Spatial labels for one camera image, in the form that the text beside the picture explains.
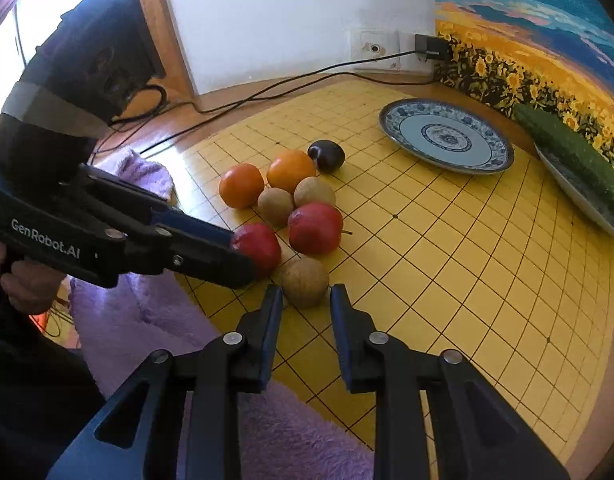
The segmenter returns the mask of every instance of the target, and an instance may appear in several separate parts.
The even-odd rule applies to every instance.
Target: plate
[[[572,202],[596,223],[603,231],[614,237],[614,215],[603,204],[596,194],[574,172],[560,163],[552,153],[542,151],[536,147],[538,156],[545,164],[547,171],[552,174],[556,183]]]
[[[509,141],[467,110],[428,99],[388,104],[379,121],[405,150],[447,170],[468,174],[505,171],[514,162]]]

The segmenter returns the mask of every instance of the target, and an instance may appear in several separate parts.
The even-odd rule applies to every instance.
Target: orange
[[[316,176],[316,167],[309,155],[300,150],[282,152],[267,170],[271,187],[279,187],[293,195],[296,186],[308,176]]]
[[[218,193],[229,207],[244,209],[254,205],[265,188],[263,176],[256,166],[236,164],[221,177]]]

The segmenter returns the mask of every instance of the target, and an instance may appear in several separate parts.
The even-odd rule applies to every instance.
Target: apple
[[[234,231],[229,247],[252,259],[258,279],[266,278],[280,265],[280,244],[267,224],[258,222],[240,226]]]
[[[289,243],[299,253],[328,254],[340,245],[343,215],[322,202],[305,204],[289,215]]]

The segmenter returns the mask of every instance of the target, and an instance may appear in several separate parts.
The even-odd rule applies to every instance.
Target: painting
[[[557,114],[614,168],[614,24],[597,0],[436,0],[441,81],[512,116]]]

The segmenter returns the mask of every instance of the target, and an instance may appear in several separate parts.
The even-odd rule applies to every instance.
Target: painted sky
[[[436,1],[522,28],[532,43],[574,62],[614,93],[614,24],[597,0]]]

